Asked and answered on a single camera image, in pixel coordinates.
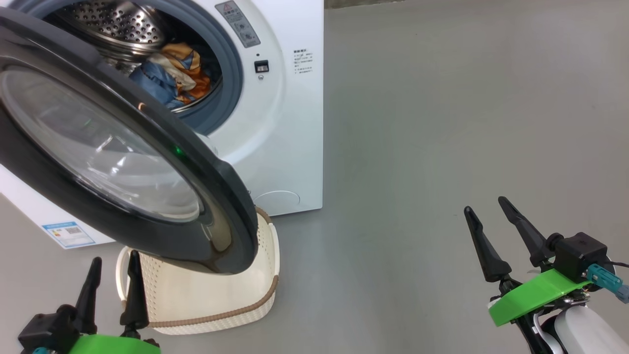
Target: basket handle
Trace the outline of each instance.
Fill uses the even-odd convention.
[[[129,276],[126,274],[126,270],[123,269],[123,264],[129,258],[129,255],[131,255],[131,248],[125,246],[120,251],[116,261],[116,289],[118,290],[118,297],[122,302],[126,301],[126,295],[129,292]]]

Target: concrete floor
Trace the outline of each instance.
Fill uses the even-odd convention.
[[[164,336],[164,353],[528,353],[495,328],[463,218],[472,205],[519,279],[496,199],[546,235],[586,232],[629,261],[629,3],[406,1],[326,12],[325,206],[276,218],[282,273],[260,322]],[[102,333],[118,334],[120,245],[62,251],[0,202],[0,346],[75,301],[101,256]],[[621,276],[629,277],[622,270]],[[591,307],[629,338],[629,307]]]

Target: washing machine door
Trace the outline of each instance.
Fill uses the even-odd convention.
[[[0,8],[0,164],[113,239],[186,268],[246,270],[247,189],[90,45]]]

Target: laundry basket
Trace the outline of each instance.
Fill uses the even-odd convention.
[[[277,232],[258,210],[258,254],[243,273],[191,271],[140,253],[149,327],[164,334],[196,334],[242,326],[263,318],[273,306],[279,276]],[[118,295],[126,302],[124,248],[116,264]]]

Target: orange cloth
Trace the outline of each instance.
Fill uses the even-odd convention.
[[[184,74],[190,76],[196,86],[189,91],[181,91],[181,85],[177,85],[179,96],[177,101],[188,104],[205,96],[211,89],[209,77],[201,69],[201,56],[185,43],[171,43],[164,46],[162,55],[170,60],[172,65]]]

